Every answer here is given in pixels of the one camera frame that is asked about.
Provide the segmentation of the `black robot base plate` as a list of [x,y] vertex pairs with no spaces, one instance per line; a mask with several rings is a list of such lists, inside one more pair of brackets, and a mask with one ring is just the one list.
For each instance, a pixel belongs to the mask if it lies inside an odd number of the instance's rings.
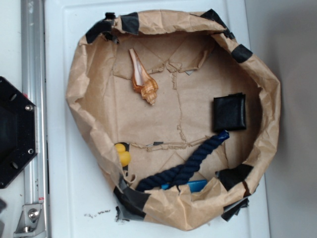
[[0,187],[9,184],[37,155],[36,106],[0,78]]

